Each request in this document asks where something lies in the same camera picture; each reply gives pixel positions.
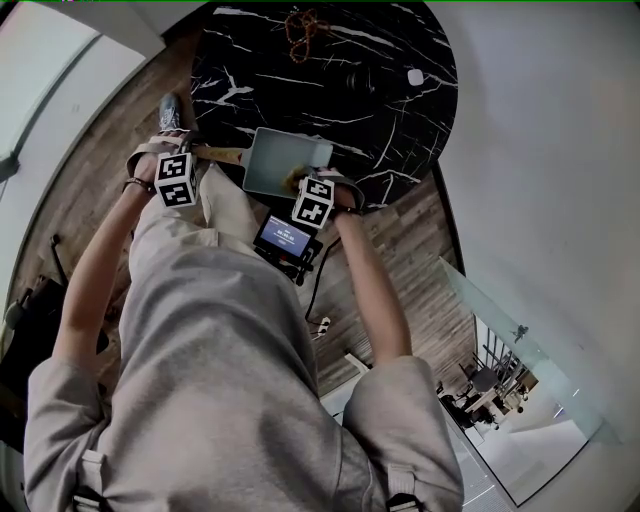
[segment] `sleeve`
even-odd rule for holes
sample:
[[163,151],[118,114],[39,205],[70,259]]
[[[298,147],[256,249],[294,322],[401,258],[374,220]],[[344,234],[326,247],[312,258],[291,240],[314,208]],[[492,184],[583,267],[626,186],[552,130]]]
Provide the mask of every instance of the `sleeve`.
[[431,512],[461,510],[462,476],[424,360],[404,356],[364,375],[343,426],[369,456],[387,499],[404,492]]
[[67,510],[77,464],[103,419],[98,384],[88,371],[53,358],[33,371],[24,443],[25,494],[33,512]]

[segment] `round table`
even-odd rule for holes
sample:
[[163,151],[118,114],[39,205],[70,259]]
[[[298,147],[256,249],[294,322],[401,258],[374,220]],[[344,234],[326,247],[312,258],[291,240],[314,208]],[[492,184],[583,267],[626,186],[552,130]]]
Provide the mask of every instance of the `round table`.
[[[199,129],[218,147],[249,147],[260,126],[330,141],[331,166],[358,183],[365,211],[383,208],[420,183],[451,132],[458,80],[447,37],[423,3],[300,5],[330,26],[301,64],[290,56],[289,5],[206,14],[191,81]],[[241,184],[238,168],[221,167]]]

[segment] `brown rope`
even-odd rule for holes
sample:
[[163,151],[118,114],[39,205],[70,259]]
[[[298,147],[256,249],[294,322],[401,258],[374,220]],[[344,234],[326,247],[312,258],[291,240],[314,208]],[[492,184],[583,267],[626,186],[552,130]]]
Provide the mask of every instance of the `brown rope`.
[[[315,9],[290,14],[284,22],[284,28],[287,33],[287,40],[292,45],[289,56],[296,64],[304,64],[309,59],[309,54],[311,53],[311,39],[316,35],[318,30],[325,32],[331,31],[331,26],[326,21],[318,19]],[[294,39],[291,35],[294,30],[304,30],[304,36]],[[304,56],[296,53],[296,50],[301,46],[305,46]]]

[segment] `shoe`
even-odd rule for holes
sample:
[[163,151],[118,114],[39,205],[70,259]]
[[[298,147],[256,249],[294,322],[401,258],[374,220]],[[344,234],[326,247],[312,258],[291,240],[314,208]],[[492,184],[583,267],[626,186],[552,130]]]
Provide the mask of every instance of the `shoe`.
[[160,131],[180,130],[180,98],[175,93],[165,94],[158,108]]

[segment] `backpack strap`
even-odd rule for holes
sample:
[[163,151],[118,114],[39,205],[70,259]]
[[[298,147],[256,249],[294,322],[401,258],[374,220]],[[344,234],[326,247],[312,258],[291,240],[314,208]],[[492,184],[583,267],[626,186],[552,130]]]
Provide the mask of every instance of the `backpack strap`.
[[85,450],[82,454],[78,471],[78,485],[72,496],[75,512],[105,511],[105,500],[102,497],[102,464],[105,456],[102,453]]
[[389,464],[387,467],[389,496],[387,510],[389,512],[422,512],[422,504],[416,499],[416,477],[410,467]]

